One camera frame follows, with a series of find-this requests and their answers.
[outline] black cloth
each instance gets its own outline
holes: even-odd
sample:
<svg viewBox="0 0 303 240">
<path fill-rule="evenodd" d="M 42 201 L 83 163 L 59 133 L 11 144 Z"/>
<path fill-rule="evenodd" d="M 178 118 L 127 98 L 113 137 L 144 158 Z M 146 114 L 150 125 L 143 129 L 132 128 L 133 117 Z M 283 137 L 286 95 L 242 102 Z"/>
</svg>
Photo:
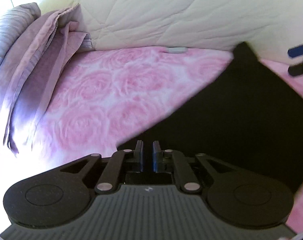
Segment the black cloth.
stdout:
<svg viewBox="0 0 303 240">
<path fill-rule="evenodd" d="M 303 182 L 303 99 L 259 63 L 246 43 L 226 70 L 178 110 L 118 149 L 152 142 L 186 156 L 206 153 L 278 179 L 295 192 Z"/>
</svg>

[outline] white quilt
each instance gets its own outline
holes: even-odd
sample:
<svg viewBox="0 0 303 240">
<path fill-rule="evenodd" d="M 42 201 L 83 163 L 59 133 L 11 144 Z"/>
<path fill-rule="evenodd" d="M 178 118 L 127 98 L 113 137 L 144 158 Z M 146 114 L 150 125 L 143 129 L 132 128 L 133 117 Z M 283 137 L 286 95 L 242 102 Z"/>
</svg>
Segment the white quilt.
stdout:
<svg viewBox="0 0 303 240">
<path fill-rule="evenodd" d="M 45 0 L 42 13 L 81 4 L 79 31 L 96 50 L 143 46 L 230 50 L 248 41 L 265 59 L 294 64 L 303 0 Z"/>
</svg>

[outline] dark blue object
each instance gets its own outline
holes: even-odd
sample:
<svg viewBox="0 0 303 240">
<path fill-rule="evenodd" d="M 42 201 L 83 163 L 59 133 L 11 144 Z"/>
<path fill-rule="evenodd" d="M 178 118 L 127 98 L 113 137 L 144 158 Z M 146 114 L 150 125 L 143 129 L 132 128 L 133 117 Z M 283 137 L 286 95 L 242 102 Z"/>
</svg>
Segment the dark blue object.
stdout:
<svg viewBox="0 0 303 240">
<path fill-rule="evenodd" d="M 289 57 L 298 57 L 303 55 L 303 45 L 288 50 Z"/>
</svg>

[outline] white logo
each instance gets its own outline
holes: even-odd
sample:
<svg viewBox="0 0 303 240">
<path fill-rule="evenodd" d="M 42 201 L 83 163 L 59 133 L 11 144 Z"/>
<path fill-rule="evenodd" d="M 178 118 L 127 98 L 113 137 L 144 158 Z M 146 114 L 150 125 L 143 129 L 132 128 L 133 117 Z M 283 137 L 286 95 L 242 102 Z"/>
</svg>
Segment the white logo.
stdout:
<svg viewBox="0 0 303 240">
<path fill-rule="evenodd" d="M 152 192 L 154 189 L 152 188 L 152 187 L 147 187 L 147 188 L 145 188 L 145 191 L 147 191 L 147 192 Z"/>
</svg>

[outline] pink rose pattern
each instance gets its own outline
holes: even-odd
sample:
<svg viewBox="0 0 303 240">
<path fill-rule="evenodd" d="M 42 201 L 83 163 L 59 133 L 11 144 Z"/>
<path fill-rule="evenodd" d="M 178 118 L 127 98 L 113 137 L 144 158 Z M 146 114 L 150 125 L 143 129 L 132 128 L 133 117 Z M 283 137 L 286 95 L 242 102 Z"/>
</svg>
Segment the pink rose pattern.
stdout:
<svg viewBox="0 0 303 240">
<path fill-rule="evenodd" d="M 72 58 L 38 125 L 33 155 L 55 167 L 91 153 L 110 156 L 116 145 L 171 114 L 211 83 L 232 54 L 189 49 L 168 54 L 163 47 L 95 51 Z M 262 60 L 303 97 L 303 76 L 287 65 Z M 297 197 L 288 224 L 298 232 L 303 198 Z"/>
</svg>

